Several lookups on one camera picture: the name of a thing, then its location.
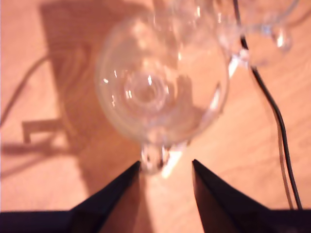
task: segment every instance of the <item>black cable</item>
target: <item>black cable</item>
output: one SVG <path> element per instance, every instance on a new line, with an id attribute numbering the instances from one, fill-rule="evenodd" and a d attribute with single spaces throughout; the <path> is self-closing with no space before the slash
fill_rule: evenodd
<path id="1" fill-rule="evenodd" d="M 234 3 L 234 10 L 235 10 L 235 16 L 236 16 L 237 22 L 239 24 L 241 24 L 241 16 L 240 16 L 240 11 L 239 11 L 238 0 L 233 0 L 233 3 Z M 246 42 L 244 35 L 241 36 L 241 44 L 242 44 L 244 49 L 248 50 L 247 42 Z M 269 90 L 267 89 L 266 85 L 264 84 L 262 78 L 260 77 L 260 75 L 257 71 L 257 68 L 254 66 L 251 66 L 251 70 L 252 70 L 253 75 L 256 78 L 258 85 L 260 86 L 265 97 L 269 101 L 269 104 L 271 105 L 271 107 L 275 113 L 276 119 L 278 121 L 278 124 L 280 126 L 288 175 L 289 175 L 290 182 L 292 185 L 292 189 L 293 189 L 293 193 L 294 193 L 294 197 L 295 197 L 297 207 L 298 207 L 298 209 L 302 209 L 301 201 L 299 198 L 299 193 L 298 193 L 296 182 L 294 179 L 294 174 L 293 174 L 293 169 L 292 169 L 292 164 L 291 164 L 291 159 L 290 159 L 290 152 L 289 152 L 288 143 L 287 143 L 286 129 L 285 129 L 282 114 L 281 114 L 276 102 L 274 101 L 273 97 L 271 96 Z"/>

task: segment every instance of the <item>table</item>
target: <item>table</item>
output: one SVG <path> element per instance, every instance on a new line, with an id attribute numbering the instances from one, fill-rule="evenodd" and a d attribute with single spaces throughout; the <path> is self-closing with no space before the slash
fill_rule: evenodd
<path id="1" fill-rule="evenodd" d="M 139 146 L 103 115 L 93 76 L 111 27 L 164 5 L 154 2 L 1 1 L 1 211 L 72 208 L 139 160 Z M 310 10 L 311 2 L 302 0 L 291 16 L 289 54 L 259 69 L 283 114 L 305 208 L 311 207 Z M 194 158 L 263 205 L 290 207 L 273 112 L 254 78 L 240 67 L 223 114 L 186 148 L 171 175 L 141 176 L 131 227 L 121 230 L 124 226 L 113 222 L 107 227 L 203 232 L 192 188 Z M 291 190 L 289 196 L 294 203 Z"/>

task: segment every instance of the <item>wine glass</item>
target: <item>wine glass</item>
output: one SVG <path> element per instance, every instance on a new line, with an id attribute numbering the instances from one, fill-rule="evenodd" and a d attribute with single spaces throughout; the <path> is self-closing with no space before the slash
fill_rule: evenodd
<path id="1" fill-rule="evenodd" d="M 221 45 L 247 65 L 279 61 L 291 48 L 287 16 L 299 0 L 174 0 L 172 8 L 189 14 L 211 15 Z M 247 39 L 249 51 L 241 47 Z"/>
<path id="2" fill-rule="evenodd" d="M 95 86 L 108 120 L 141 143 L 142 169 L 160 171 L 169 149 L 217 118 L 228 59 L 209 20 L 173 11 L 119 24 L 101 52 Z"/>

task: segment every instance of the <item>empty wine glass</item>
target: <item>empty wine glass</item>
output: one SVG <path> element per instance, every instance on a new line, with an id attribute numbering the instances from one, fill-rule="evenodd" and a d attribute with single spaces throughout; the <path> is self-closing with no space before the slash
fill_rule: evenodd
<path id="1" fill-rule="evenodd" d="M 249 65 L 280 60 L 291 48 L 287 16 L 298 0 L 174 0 L 172 8 L 197 15 L 211 15 L 221 45 L 229 54 Z M 246 36 L 249 51 L 241 47 Z"/>
<path id="2" fill-rule="evenodd" d="M 109 121 L 141 143 L 142 168 L 166 165 L 169 149 L 218 116 L 227 96 L 228 60 L 208 20 L 166 11 L 118 25 L 95 77 Z"/>

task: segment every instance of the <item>glassware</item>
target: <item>glassware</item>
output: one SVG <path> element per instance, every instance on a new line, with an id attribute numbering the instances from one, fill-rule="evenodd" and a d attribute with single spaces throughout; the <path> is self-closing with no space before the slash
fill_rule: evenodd
<path id="1" fill-rule="evenodd" d="M 210 20 L 188 13 L 144 14 L 118 25 L 95 77 L 110 122 L 141 143 L 142 168 L 161 170 L 169 149 L 190 140 L 220 113 L 228 60 Z"/>
<path id="2" fill-rule="evenodd" d="M 187 11 L 196 15 L 211 15 L 223 48 L 248 65 L 266 65 L 280 60 L 292 46 L 292 38 L 286 27 L 287 16 L 299 0 L 175 0 L 175 11 Z M 241 47 L 240 37 L 245 35 L 249 51 Z"/>

